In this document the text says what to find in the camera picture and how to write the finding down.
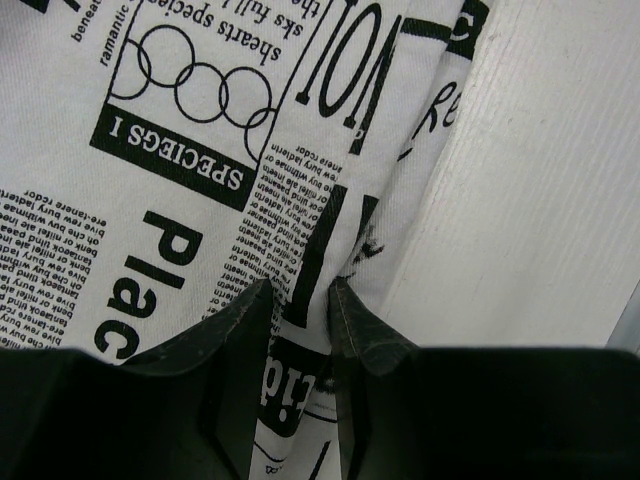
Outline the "newspaper print trousers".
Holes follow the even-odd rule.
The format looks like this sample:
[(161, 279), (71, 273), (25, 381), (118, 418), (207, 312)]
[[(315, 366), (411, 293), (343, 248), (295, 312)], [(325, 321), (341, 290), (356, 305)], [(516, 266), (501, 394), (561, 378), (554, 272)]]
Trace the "newspaper print trousers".
[(319, 287), (486, 1), (5, 1), (1, 345), (121, 363), (271, 280), (253, 465), (295, 447)]

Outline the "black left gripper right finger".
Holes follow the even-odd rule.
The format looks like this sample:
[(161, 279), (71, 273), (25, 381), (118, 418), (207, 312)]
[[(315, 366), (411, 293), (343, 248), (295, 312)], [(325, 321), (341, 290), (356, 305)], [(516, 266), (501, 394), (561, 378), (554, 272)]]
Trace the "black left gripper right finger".
[(635, 479), (639, 360), (603, 348), (427, 348), (329, 290), (345, 479)]

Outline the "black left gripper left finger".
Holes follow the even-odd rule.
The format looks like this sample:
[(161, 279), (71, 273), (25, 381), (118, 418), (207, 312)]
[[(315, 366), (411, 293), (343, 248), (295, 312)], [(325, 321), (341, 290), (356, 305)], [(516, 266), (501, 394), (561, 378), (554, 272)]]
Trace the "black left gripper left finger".
[(110, 365), (1, 354), (5, 479), (245, 479), (273, 310), (260, 280), (170, 340)]

